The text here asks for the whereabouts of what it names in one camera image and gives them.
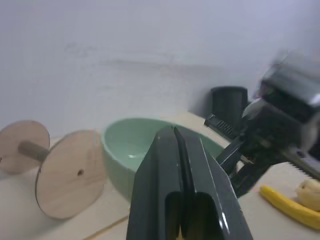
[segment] hole in wooden disc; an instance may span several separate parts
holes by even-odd
[[[81,175],[83,175],[84,174],[84,170],[83,169],[80,169],[79,171],[78,171],[78,176],[81,176]]]

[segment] light wood surface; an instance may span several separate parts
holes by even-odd
[[[21,174],[41,163],[18,151],[22,141],[30,141],[49,149],[50,136],[39,122],[23,120],[12,123],[0,131],[0,169],[10,174]]]
[[[229,143],[203,125],[204,119],[184,112],[165,120],[200,132],[226,147]],[[64,221],[47,217],[34,197],[36,171],[20,175],[0,172],[0,240],[125,240],[130,204],[107,179],[97,201],[78,215]],[[320,233],[305,227],[274,209],[260,197],[260,184],[267,184],[289,198],[307,177],[287,163],[272,167],[252,192],[239,199],[255,240],[319,240]]]
[[[105,179],[101,136],[81,130],[50,149],[38,171],[35,196],[45,214],[65,219],[90,206],[101,195]]]

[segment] bowl rim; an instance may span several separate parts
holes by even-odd
[[[106,143],[106,139],[105,139],[105,134],[106,132],[108,131],[108,129],[117,124],[117,123],[120,123],[120,122],[123,122],[123,121],[126,121],[126,120],[152,120],[152,121],[157,121],[157,122],[164,122],[164,123],[168,123],[168,124],[171,124],[173,126],[180,126],[179,124],[176,124],[176,123],[173,123],[173,122],[170,122],[170,121],[167,121],[167,120],[162,120],[162,119],[157,119],[157,118],[151,118],[151,117],[124,117],[124,118],[120,118],[118,120],[115,120],[113,122],[111,122],[110,124],[108,124],[102,131],[101,133],[101,142],[102,142],[102,145],[103,145],[103,150],[113,159],[115,160],[119,165],[121,165],[121,167],[127,169],[129,172],[132,172],[132,173],[136,173],[135,170],[133,170],[132,168],[128,167],[125,163],[123,163],[122,161],[120,161],[113,153],[112,151],[110,150],[110,148],[108,147],[107,143]]]
[[[123,122],[123,121],[126,121],[126,120],[152,120],[152,121],[157,121],[157,122],[164,122],[164,123],[168,123],[172,126],[178,126],[178,127],[182,127],[182,128],[185,128],[185,129],[188,129],[210,141],[212,141],[213,143],[215,143],[217,146],[219,146],[221,149],[224,149],[223,146],[221,146],[219,143],[217,143],[216,141],[212,140],[211,138],[209,138],[208,136],[206,135],[203,135],[202,133],[196,131],[196,130],[193,130],[189,127],[186,127],[186,126],[183,126],[183,125],[180,125],[180,124],[177,124],[177,123],[174,123],[174,122],[171,122],[171,121],[168,121],[168,120],[162,120],[162,119],[158,119],[158,118],[151,118],[151,117],[124,117],[124,118],[120,118],[118,120],[115,120],[113,122],[111,122],[110,124],[108,124],[102,131],[101,133],[101,142],[102,142],[102,145],[103,145],[103,151],[106,152],[113,160],[116,161],[117,164],[119,164],[121,167],[123,167],[124,169],[127,169],[129,172],[132,172],[133,174],[136,173],[135,170],[133,170],[132,168],[128,167],[125,163],[123,163],[120,159],[118,159],[113,153],[112,151],[110,150],[110,148],[108,147],[107,143],[106,143],[106,139],[105,139],[105,134],[106,132],[108,131],[108,129],[117,124],[117,123],[120,123],[120,122]]]

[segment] white wall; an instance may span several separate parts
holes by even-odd
[[[281,49],[320,55],[319,0],[2,0],[0,128],[52,136],[251,92]]]

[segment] banana peel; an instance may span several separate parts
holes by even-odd
[[[260,187],[260,194],[281,212],[306,226],[320,230],[320,212],[309,209],[266,185]]]

